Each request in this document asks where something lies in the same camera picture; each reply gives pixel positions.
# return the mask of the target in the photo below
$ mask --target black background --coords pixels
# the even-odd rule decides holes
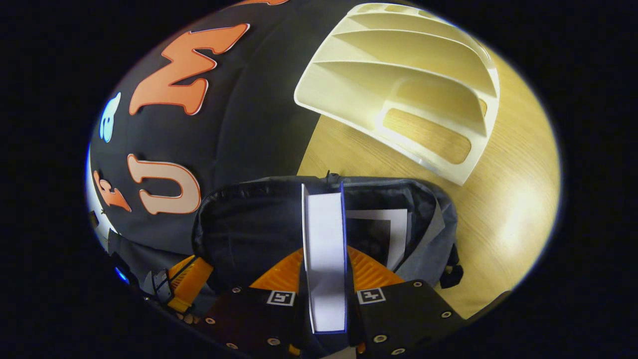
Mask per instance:
[[[86,220],[84,164],[92,119],[126,71],[172,33],[227,3],[2,5],[12,95],[3,106],[5,146],[16,185],[5,194],[6,203],[22,205],[8,222],[17,225],[24,251],[23,269],[4,273],[18,287],[5,292],[3,347],[10,355],[214,356],[208,343],[146,306],[114,275]],[[624,121],[635,118],[632,100],[620,95],[631,82],[631,71],[621,66],[623,52],[633,47],[635,5],[421,3],[484,40],[535,90],[561,142],[567,199],[554,239],[528,278],[428,357],[635,356],[630,324],[638,313],[628,293],[635,262],[621,255],[632,253],[626,244],[632,237],[623,230],[631,229],[635,201],[623,189],[628,170],[622,165],[630,156],[620,151]]]

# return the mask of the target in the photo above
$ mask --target wood grain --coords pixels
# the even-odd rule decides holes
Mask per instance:
[[[468,318],[513,289],[533,268],[551,234],[560,198],[560,165],[549,120],[513,68],[486,47],[501,85],[498,117],[476,168],[461,187],[386,145],[321,116],[300,176],[417,178],[442,187],[459,215],[464,277],[438,293]]]
[[[470,140],[426,118],[390,109],[383,125],[403,135],[453,164],[460,164],[471,149]]]

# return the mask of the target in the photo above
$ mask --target blue light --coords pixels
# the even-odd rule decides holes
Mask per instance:
[[[122,273],[122,271],[120,271],[120,269],[118,267],[115,267],[115,272],[120,276],[120,278],[122,278],[122,280],[124,281],[124,283],[128,283],[128,278],[126,278],[126,276],[124,275],[124,273]]]

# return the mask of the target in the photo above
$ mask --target orange letter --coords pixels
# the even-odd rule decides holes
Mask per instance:
[[[184,167],[169,162],[139,161],[134,154],[128,155],[128,170],[136,183],[143,178],[164,178],[177,182],[182,194],[177,197],[150,195],[140,190],[140,199],[144,208],[151,214],[159,212],[186,214],[193,213],[199,207],[201,194],[199,183]]]
[[[244,0],[231,6],[244,5],[244,4],[256,4],[256,3],[267,3],[268,5],[279,5],[279,4],[285,3],[286,1],[288,0]]]
[[[100,190],[100,194],[102,195],[102,199],[107,204],[107,206],[111,207],[111,204],[122,207],[127,211],[131,211],[131,207],[128,205],[122,193],[115,188],[115,192],[111,192],[111,184],[108,181],[100,179],[100,175],[97,171],[93,171],[93,179],[95,180],[95,185],[98,186],[98,190]]]
[[[190,85],[173,84],[217,66],[215,61],[195,49],[210,49],[213,54],[222,54],[235,45],[249,27],[249,24],[239,24],[196,33],[189,31],[176,38],[161,53],[171,61],[170,64],[137,85],[128,112],[134,115],[142,106],[159,103],[182,106],[189,115],[199,112],[208,89],[208,81],[197,79]]]

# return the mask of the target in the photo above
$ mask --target white paper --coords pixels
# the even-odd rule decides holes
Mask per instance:
[[[408,232],[408,210],[353,210],[346,211],[346,218],[389,220],[390,248],[386,268],[394,271],[403,259]]]
[[[346,329],[345,271],[341,193],[308,195],[302,186],[304,263],[313,333]]]

